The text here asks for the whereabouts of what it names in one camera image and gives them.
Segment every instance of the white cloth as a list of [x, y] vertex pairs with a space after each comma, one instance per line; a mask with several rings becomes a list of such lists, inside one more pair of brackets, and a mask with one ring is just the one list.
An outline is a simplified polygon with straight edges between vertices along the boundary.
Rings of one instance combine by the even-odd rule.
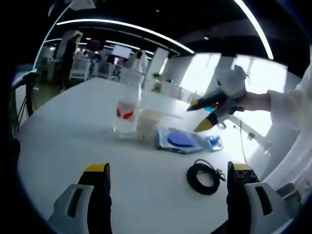
[[134, 53], [129, 59], [128, 67], [136, 72], [145, 73], [147, 69], [147, 56], [144, 51], [140, 59], [137, 59], [137, 53]]
[[293, 182], [302, 199], [312, 191], [311, 62], [294, 90], [282, 94], [269, 91], [272, 124], [285, 124], [301, 131], [289, 153], [264, 181], [275, 189]]

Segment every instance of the white sleeve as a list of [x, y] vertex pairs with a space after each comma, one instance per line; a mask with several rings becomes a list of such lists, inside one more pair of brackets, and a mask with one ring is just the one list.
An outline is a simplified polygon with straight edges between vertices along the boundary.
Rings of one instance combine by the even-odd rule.
[[286, 124], [302, 129], [312, 122], [312, 81], [311, 65], [296, 89], [285, 93], [269, 91], [271, 94], [272, 124]]

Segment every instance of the desk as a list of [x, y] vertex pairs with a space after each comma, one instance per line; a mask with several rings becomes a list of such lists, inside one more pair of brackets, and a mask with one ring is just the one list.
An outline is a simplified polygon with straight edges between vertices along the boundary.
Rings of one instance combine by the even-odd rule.
[[[48, 219], [55, 200], [86, 167], [109, 162], [114, 234], [210, 233], [227, 220], [226, 182], [214, 195], [201, 195], [188, 185], [186, 172], [203, 158], [227, 174], [229, 160], [243, 163], [240, 146], [237, 153], [225, 142], [219, 152], [180, 155], [115, 139], [112, 126], [123, 87], [89, 80], [47, 102], [21, 126], [18, 172], [34, 206]], [[161, 123], [186, 130], [207, 115], [186, 113], [189, 104], [148, 91], [141, 105], [183, 116], [164, 117]]]

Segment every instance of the robotic hand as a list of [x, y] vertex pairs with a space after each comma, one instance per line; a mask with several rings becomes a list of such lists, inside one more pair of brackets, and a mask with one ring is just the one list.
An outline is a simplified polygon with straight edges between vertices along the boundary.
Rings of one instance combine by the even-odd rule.
[[211, 129], [216, 124], [225, 121], [235, 111], [244, 111], [244, 108], [237, 106], [235, 101], [246, 94], [245, 79], [246, 74], [243, 68], [235, 65], [234, 70], [229, 69], [225, 76], [218, 78], [219, 88], [191, 103], [187, 111], [216, 107], [195, 128], [196, 133]]

